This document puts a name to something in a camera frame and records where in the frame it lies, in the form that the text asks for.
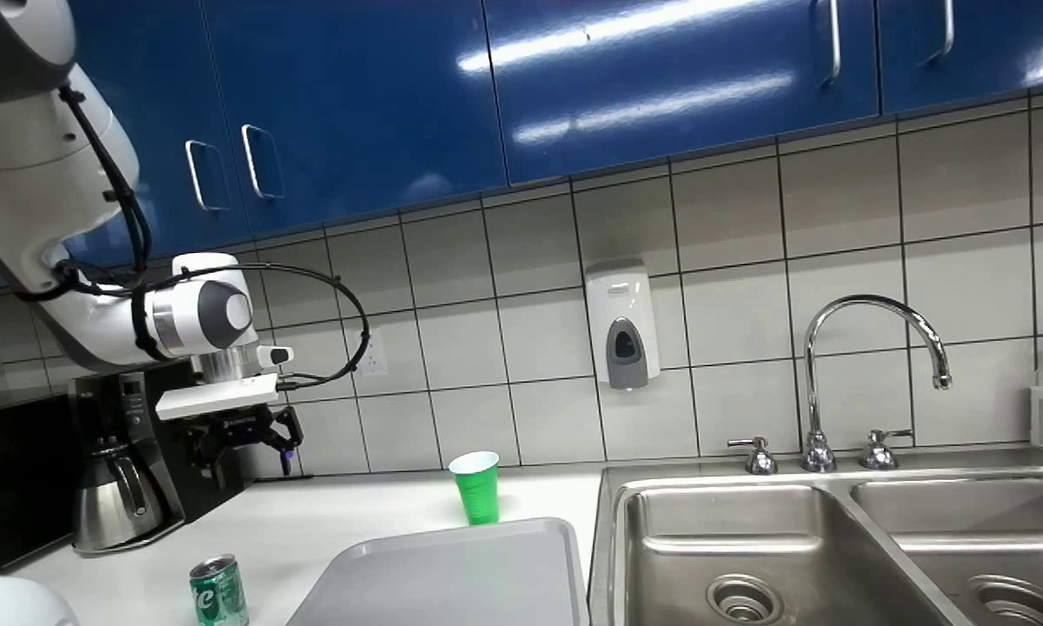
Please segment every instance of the paper cup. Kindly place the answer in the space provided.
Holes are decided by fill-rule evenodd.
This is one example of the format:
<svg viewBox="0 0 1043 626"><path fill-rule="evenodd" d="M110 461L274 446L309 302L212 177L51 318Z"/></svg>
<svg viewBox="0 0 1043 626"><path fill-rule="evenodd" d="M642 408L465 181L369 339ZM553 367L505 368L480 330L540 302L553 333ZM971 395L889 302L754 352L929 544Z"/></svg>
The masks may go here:
<svg viewBox="0 0 1043 626"><path fill-rule="evenodd" d="M465 454L447 462L471 526L496 521L496 454Z"/></svg>

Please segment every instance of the green can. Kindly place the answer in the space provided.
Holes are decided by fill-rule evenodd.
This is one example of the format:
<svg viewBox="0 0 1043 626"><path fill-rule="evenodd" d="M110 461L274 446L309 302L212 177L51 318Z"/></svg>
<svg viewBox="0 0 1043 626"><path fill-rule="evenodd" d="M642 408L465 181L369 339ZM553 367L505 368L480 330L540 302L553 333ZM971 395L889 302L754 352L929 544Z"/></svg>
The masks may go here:
<svg viewBox="0 0 1043 626"><path fill-rule="evenodd" d="M235 558L202 561L188 575L194 592L198 626L252 626Z"/></svg>

